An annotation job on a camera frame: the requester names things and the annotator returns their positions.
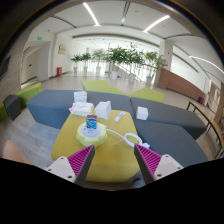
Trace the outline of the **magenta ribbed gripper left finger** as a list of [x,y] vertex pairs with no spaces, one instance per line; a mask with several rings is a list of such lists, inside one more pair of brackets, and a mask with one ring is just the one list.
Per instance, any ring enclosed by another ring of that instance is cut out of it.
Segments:
[[59,157],[46,171],[77,185],[83,185],[94,155],[95,146],[90,145],[69,157]]

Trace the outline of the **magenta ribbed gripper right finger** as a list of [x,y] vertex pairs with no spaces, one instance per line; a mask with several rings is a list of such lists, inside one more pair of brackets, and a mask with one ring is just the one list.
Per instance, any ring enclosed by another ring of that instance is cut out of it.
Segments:
[[146,184],[183,169],[183,166],[169,154],[160,155],[138,144],[134,145],[134,155]]

